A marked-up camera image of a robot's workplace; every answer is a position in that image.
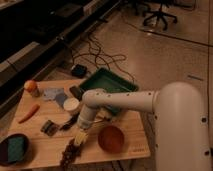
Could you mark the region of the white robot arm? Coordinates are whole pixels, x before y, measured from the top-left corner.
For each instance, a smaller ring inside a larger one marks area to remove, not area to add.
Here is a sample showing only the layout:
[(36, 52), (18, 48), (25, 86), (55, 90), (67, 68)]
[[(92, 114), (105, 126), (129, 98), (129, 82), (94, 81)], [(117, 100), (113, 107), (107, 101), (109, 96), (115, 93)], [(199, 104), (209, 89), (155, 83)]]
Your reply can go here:
[(92, 89), (82, 101), (77, 120), (82, 130), (90, 129), (103, 106), (153, 113), (156, 171), (212, 171), (208, 119), (202, 95), (194, 86), (173, 82), (159, 91), (124, 93)]

